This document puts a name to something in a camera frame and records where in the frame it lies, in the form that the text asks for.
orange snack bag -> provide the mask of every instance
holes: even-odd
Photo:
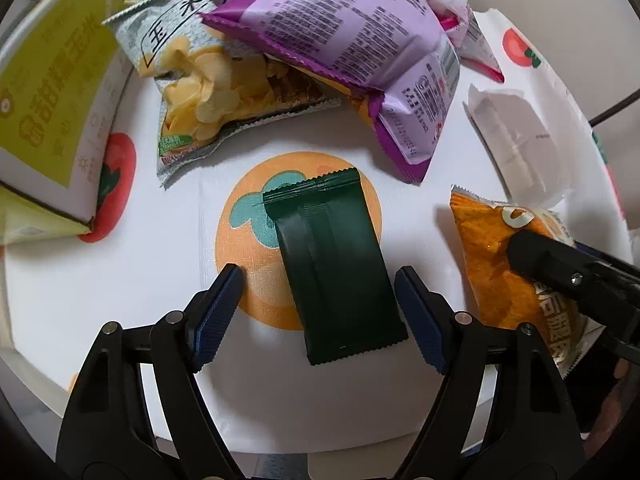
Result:
[[[556,365],[567,369],[575,360],[572,350],[582,335],[584,317],[574,301],[512,272],[506,254],[508,239],[520,229],[574,245],[566,227],[546,209],[492,202],[457,186],[450,206],[479,319],[485,325],[509,329],[524,321],[533,323]]]

purple snack bag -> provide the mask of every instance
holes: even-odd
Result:
[[[424,0],[230,0],[203,22],[366,98],[387,155],[423,180],[460,76]]]

dark green packet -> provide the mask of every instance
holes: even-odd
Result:
[[[355,168],[263,194],[313,365],[407,339]]]

metal screw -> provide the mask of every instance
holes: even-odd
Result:
[[[164,316],[164,320],[169,324],[175,324],[182,321],[184,314],[179,310],[172,310],[166,316]]]
[[[109,321],[102,326],[102,333],[109,335],[113,334],[118,329],[118,324],[115,321]]]
[[[474,319],[467,314],[466,312],[457,312],[456,315],[454,316],[454,319],[460,323],[460,325],[468,325],[470,324]]]
[[[536,327],[534,327],[531,323],[523,323],[520,326],[520,330],[526,335],[534,335],[536,333]]]

beige wall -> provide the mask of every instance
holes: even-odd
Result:
[[[627,0],[469,0],[536,45],[591,119],[640,88],[640,20]],[[630,227],[640,227],[640,104],[596,128]]]

